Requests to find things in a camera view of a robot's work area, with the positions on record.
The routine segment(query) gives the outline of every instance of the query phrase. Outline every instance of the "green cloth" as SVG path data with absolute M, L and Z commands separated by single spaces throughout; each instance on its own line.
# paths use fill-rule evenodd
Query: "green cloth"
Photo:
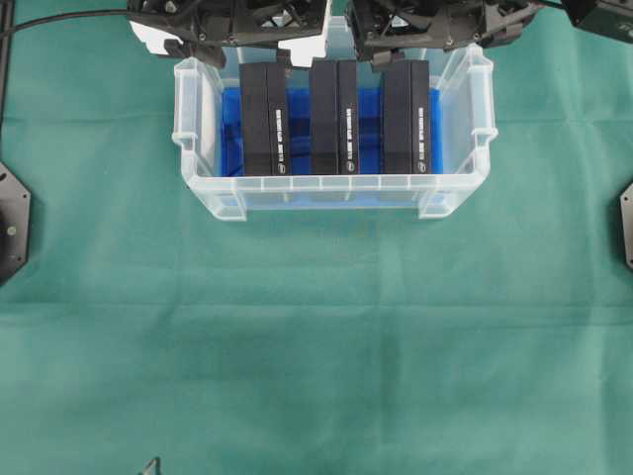
M 179 175 L 173 60 L 122 18 L 18 34 L 2 159 L 34 200 L 0 291 L 2 472 L 630 474 L 633 47 L 544 11 L 487 55 L 492 172 L 453 216 L 228 224 Z

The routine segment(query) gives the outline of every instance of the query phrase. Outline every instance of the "black cable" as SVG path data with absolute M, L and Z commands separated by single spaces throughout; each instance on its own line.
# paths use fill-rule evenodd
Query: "black cable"
M 69 12 L 69 13 L 61 13 L 59 15 L 52 15 L 50 17 L 42 17 L 37 18 L 35 20 L 31 20 L 29 22 L 21 23 L 14 27 L 11 27 L 8 30 L 5 30 L 0 33 L 0 40 L 3 38 L 10 37 L 11 35 L 18 33 L 27 28 L 36 27 L 37 25 L 45 25 L 46 23 L 60 22 L 62 20 L 71 20 L 73 18 L 88 18 L 88 17 L 113 17 L 113 16 L 124 16 L 133 14 L 136 17 L 139 16 L 152 16 L 151 13 L 137 13 L 131 12 L 130 10 L 124 9 L 112 9 L 112 10 L 91 10 L 87 12 Z
M 565 7 L 560 3 L 550 2 L 549 0 L 538 0 L 536 3 L 540 3 L 541 5 L 545 5 L 546 7 L 556 8 L 558 10 L 565 10 Z

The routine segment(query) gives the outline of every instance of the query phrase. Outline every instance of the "clear plastic bin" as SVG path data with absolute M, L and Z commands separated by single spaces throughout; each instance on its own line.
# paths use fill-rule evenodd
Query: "clear plastic bin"
M 431 87 L 439 90 L 442 174 L 221 177 L 223 91 L 239 86 L 240 63 L 275 59 L 272 49 L 227 48 L 225 53 L 222 70 L 195 58 L 176 65 L 172 136 L 181 147 L 183 179 L 220 220 L 245 221 L 251 210 L 349 208 L 415 208 L 421 219 L 444 218 L 490 172 L 489 144 L 497 136 L 493 63 L 471 45 L 448 53 L 407 51 L 407 57 L 429 61 Z M 342 17 L 330 21 L 327 57 L 354 57 L 351 32 Z M 359 64 L 358 87 L 378 87 L 379 82 L 380 75 L 372 73 L 368 63 Z M 308 73 L 295 71 L 288 87 L 308 87 Z

